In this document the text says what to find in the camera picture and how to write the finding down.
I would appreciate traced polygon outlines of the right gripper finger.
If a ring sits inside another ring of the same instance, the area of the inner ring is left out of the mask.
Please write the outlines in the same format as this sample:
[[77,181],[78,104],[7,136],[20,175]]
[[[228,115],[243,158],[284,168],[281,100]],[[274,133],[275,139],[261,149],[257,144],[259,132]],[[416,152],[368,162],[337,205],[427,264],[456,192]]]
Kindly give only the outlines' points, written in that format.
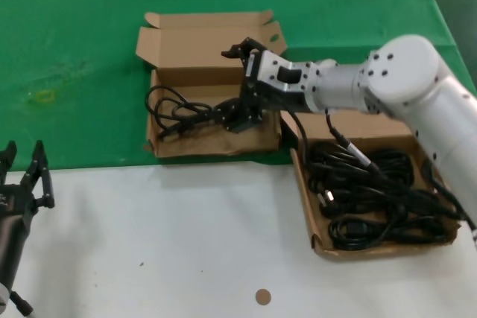
[[240,59],[240,61],[246,61],[254,50],[266,51],[267,48],[260,42],[247,37],[239,44],[232,45],[230,49],[222,51],[221,56],[227,59]]
[[214,107],[215,122],[231,133],[241,133],[261,124],[261,107],[255,100],[231,98]]

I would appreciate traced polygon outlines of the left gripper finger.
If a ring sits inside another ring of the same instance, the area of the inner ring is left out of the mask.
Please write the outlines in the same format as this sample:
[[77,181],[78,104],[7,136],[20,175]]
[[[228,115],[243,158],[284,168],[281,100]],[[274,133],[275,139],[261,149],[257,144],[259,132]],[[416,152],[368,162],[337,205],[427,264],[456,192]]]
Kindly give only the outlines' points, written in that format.
[[36,142],[31,163],[22,177],[22,187],[32,193],[39,179],[42,181],[43,195],[36,199],[36,205],[37,207],[52,209],[55,207],[53,186],[48,169],[48,159],[41,140]]
[[4,184],[7,172],[11,169],[17,153],[15,141],[9,141],[7,147],[0,152],[0,183]]

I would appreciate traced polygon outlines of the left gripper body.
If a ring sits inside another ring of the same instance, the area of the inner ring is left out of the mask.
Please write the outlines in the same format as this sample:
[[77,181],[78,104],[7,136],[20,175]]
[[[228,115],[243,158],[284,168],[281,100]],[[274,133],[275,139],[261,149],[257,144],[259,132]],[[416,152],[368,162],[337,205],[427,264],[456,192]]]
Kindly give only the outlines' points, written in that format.
[[1,223],[12,220],[31,223],[36,213],[35,197],[30,185],[1,185]]

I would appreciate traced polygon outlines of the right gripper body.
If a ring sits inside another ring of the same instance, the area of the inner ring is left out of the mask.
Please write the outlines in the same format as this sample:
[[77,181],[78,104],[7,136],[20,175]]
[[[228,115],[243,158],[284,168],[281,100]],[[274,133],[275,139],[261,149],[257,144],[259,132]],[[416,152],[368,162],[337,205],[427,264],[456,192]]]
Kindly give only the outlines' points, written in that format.
[[314,113],[317,64],[291,62],[269,50],[240,51],[245,75],[240,91],[241,120],[262,122],[266,110]]

